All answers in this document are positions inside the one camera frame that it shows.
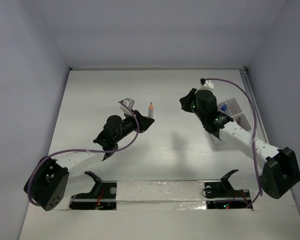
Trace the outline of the blue-cap glue tube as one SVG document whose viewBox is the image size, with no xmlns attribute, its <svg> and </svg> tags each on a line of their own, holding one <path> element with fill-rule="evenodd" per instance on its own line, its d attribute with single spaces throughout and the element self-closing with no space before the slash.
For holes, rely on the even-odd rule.
<svg viewBox="0 0 300 240">
<path fill-rule="evenodd" d="M 225 111 L 227 110 L 227 108 L 228 108 L 227 103 L 224 103 L 220 109 L 221 109 L 223 112 L 225 112 Z"/>
</svg>

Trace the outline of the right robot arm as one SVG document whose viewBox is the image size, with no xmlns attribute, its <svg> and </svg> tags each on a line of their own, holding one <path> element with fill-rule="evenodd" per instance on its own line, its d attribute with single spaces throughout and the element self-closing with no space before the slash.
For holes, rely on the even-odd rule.
<svg viewBox="0 0 300 240">
<path fill-rule="evenodd" d="M 183 111 L 197 116 L 209 134 L 253 160 L 258 188 L 271 198 L 281 198 L 300 182 L 295 152 L 289 147 L 270 145 L 246 131 L 218 109 L 217 98 L 210 90 L 193 88 L 179 102 Z"/>
</svg>

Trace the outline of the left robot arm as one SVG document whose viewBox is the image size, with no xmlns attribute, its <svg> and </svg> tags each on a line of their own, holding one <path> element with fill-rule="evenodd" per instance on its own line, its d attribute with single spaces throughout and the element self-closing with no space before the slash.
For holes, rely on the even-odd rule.
<svg viewBox="0 0 300 240">
<path fill-rule="evenodd" d="M 102 131 L 88 147 L 61 150 L 44 156 L 23 188 L 29 202 L 48 212 L 60 204 L 64 197 L 81 193 L 91 198 L 98 196 L 102 190 L 102 180 L 89 167 L 130 147 L 135 137 L 123 147 L 119 147 L 119 142 L 131 133 L 144 133 L 154 121 L 138 110 L 127 108 L 124 118 L 109 116 Z"/>
</svg>

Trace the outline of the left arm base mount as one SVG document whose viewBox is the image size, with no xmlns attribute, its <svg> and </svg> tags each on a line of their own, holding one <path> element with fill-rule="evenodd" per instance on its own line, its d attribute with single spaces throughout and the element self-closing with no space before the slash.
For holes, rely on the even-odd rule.
<svg viewBox="0 0 300 240">
<path fill-rule="evenodd" d="M 116 210 L 117 182 L 103 181 L 92 171 L 85 171 L 94 185 L 90 192 L 73 195 L 69 202 L 71 210 Z"/>
</svg>

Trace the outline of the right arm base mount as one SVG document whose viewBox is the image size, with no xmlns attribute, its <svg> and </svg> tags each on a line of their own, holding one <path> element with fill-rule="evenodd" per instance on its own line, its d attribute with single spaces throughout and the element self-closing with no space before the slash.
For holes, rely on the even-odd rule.
<svg viewBox="0 0 300 240">
<path fill-rule="evenodd" d="M 220 180 L 204 183 L 201 195 L 206 199 L 208 210 L 253 208 L 249 190 L 236 190 L 229 182 L 229 178 L 238 171 L 238 169 L 233 169 L 222 176 Z"/>
</svg>

